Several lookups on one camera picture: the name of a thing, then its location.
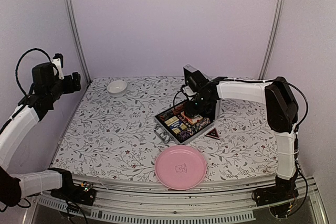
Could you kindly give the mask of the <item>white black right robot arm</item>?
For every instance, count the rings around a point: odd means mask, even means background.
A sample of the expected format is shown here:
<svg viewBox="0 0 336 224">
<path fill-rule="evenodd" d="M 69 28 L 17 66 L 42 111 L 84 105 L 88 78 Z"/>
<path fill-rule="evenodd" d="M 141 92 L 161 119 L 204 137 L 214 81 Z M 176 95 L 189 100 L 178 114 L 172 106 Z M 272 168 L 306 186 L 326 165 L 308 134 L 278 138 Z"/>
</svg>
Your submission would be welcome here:
<svg viewBox="0 0 336 224">
<path fill-rule="evenodd" d="M 266 107 L 266 120 L 277 142 L 278 169 L 271 196 L 276 201 L 291 194 L 298 176 L 299 145 L 298 103 L 290 84 L 283 77 L 273 80 L 242 80 L 217 77 L 208 80 L 200 71 L 190 73 L 185 80 L 188 98 L 186 114 L 195 117 L 212 108 L 218 100 L 234 99 L 257 102 Z"/>
</svg>

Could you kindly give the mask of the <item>black triangular card box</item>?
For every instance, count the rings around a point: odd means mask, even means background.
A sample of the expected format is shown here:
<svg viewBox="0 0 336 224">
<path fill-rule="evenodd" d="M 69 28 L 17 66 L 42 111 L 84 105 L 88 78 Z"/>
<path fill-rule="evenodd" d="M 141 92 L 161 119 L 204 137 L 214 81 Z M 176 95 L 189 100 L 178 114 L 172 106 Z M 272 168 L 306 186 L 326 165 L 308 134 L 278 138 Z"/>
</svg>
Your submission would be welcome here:
<svg viewBox="0 0 336 224">
<path fill-rule="evenodd" d="M 213 128 L 213 129 L 211 129 L 209 132 L 207 132 L 207 133 L 205 134 L 205 136 L 206 136 L 206 137 L 210 137 L 210 138 L 212 138 L 212 139 L 216 139 L 216 140 L 219 140 L 219 139 L 220 139 L 219 134 L 218 134 L 218 131 L 217 131 L 217 129 L 215 129 L 215 128 Z"/>
</svg>

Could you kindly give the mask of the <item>red dice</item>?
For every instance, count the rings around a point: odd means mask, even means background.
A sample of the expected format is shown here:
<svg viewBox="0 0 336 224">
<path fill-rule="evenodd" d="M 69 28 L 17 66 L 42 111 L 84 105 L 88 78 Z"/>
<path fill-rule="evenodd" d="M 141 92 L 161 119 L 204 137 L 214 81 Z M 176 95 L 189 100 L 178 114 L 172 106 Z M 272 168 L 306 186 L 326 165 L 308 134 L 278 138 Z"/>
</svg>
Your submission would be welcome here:
<svg viewBox="0 0 336 224">
<path fill-rule="evenodd" d="M 180 119 L 180 121 L 186 126 L 186 127 L 190 127 L 191 125 L 188 123 L 188 121 L 186 121 L 185 119 Z"/>
</svg>

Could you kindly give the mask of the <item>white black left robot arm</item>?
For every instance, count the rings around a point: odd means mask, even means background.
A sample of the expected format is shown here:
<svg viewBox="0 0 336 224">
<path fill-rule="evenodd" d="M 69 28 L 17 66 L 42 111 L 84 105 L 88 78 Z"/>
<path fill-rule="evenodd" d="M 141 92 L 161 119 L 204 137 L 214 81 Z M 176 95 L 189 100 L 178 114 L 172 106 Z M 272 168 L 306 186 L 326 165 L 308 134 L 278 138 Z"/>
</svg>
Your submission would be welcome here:
<svg viewBox="0 0 336 224">
<path fill-rule="evenodd" d="M 78 195 L 67 170 L 47 169 L 28 174 L 9 174 L 8 166 L 26 135 L 47 114 L 63 95 L 81 89 L 78 72 L 63 75 L 62 65 L 56 60 L 41 63 L 32 69 L 33 83 L 29 93 L 19 102 L 14 113 L 1 128 L 1 202 L 14 207 L 26 197 L 48 190 L 58 190 L 67 200 Z"/>
</svg>

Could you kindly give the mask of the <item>aluminium poker chip case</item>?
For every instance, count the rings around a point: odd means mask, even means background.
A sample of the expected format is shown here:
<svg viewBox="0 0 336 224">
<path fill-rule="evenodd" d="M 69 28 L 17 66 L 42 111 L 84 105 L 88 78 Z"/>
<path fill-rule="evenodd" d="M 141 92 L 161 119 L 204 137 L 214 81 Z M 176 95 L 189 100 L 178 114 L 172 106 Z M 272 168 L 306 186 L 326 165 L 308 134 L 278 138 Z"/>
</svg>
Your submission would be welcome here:
<svg viewBox="0 0 336 224">
<path fill-rule="evenodd" d="M 154 117 L 154 133 L 163 143 L 187 144 L 210 130 L 219 115 L 216 78 L 190 65 L 183 67 L 184 83 L 170 108 Z"/>
</svg>

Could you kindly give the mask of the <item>blue playing card deck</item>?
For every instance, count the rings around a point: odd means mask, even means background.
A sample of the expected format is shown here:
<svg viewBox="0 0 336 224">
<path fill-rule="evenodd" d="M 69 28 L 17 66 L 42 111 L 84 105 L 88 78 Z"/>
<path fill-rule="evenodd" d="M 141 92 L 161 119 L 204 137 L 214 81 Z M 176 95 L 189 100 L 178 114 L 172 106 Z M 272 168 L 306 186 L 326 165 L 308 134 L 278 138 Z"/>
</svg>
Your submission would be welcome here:
<svg viewBox="0 0 336 224">
<path fill-rule="evenodd" d="M 182 132 L 183 130 L 187 129 L 187 127 L 180 121 L 180 119 L 177 116 L 174 116 L 166 120 L 164 123 L 175 134 L 178 134 Z"/>
</svg>

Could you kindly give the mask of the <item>red playing card deck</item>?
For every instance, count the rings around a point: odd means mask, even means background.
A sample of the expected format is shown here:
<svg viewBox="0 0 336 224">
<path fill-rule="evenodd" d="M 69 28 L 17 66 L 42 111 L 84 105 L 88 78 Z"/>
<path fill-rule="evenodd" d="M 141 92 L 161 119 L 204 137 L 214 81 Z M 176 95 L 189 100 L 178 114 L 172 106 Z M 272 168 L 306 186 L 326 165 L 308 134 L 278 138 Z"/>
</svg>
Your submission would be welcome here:
<svg viewBox="0 0 336 224">
<path fill-rule="evenodd" d="M 185 114 L 184 111 L 181 112 L 181 116 L 182 116 L 183 119 L 185 119 L 185 120 L 186 120 L 189 124 L 191 124 L 191 125 L 194 125 L 194 124 L 200 122 L 200 121 L 203 119 L 203 117 L 200 116 L 200 115 L 197 115 L 196 117 L 193 117 L 193 118 L 188 117 L 188 116 Z"/>
</svg>

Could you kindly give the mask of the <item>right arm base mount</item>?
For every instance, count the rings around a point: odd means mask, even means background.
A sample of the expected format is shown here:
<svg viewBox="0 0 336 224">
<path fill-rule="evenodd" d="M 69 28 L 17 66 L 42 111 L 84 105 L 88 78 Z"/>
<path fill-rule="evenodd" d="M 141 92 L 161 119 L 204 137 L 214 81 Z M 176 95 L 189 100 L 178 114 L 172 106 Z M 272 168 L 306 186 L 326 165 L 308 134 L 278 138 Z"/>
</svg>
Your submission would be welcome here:
<svg viewBox="0 0 336 224">
<path fill-rule="evenodd" d="M 251 198 L 257 206 L 275 204 L 299 196 L 296 185 L 285 182 L 270 187 L 257 188 L 252 192 Z"/>
</svg>

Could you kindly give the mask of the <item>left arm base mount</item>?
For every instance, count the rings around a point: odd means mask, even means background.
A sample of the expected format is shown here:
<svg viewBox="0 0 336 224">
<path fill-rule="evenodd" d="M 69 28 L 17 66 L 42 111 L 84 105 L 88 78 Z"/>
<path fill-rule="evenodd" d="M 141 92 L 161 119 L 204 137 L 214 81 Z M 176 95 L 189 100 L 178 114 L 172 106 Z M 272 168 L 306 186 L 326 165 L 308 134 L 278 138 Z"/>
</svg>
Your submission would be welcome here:
<svg viewBox="0 0 336 224">
<path fill-rule="evenodd" d="M 93 206 L 97 191 L 93 183 L 82 182 L 80 185 L 66 185 L 50 191 L 50 195 L 79 205 Z"/>
</svg>

